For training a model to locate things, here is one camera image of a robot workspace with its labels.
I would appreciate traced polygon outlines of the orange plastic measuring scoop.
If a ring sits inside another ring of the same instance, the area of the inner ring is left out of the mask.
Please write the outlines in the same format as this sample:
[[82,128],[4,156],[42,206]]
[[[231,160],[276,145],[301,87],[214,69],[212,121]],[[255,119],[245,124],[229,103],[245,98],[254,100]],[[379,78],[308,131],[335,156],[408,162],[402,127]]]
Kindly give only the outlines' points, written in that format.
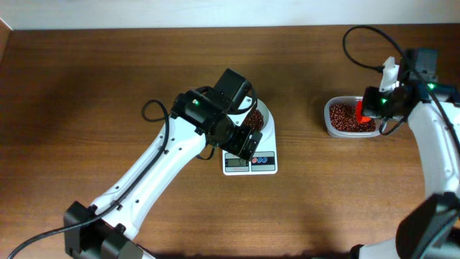
[[363,110],[362,101],[358,101],[356,103],[356,111],[355,111],[357,122],[360,123],[360,124],[371,122],[372,118],[364,116],[362,114],[362,110]]

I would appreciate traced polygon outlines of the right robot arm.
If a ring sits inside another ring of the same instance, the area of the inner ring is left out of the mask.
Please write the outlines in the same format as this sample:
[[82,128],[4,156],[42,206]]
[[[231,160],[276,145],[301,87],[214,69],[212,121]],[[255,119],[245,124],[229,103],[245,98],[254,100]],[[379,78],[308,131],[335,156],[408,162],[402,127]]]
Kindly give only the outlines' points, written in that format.
[[459,257],[459,92],[436,76],[437,52],[388,58],[379,87],[368,87],[356,117],[407,123],[420,153],[425,201],[399,224],[395,238],[356,245],[350,258]]

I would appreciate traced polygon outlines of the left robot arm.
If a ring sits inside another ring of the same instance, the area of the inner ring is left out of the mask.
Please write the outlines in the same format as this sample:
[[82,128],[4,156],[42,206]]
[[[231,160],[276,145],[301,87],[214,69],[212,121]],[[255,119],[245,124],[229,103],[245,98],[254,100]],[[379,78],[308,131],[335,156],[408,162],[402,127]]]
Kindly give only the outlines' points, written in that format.
[[250,161],[262,138],[251,127],[232,120],[257,105],[248,80],[227,69],[213,87],[181,93],[167,113],[154,142],[106,193],[85,207],[74,202],[65,225],[65,252],[72,258],[153,258],[134,243],[142,223],[179,171],[211,145]]

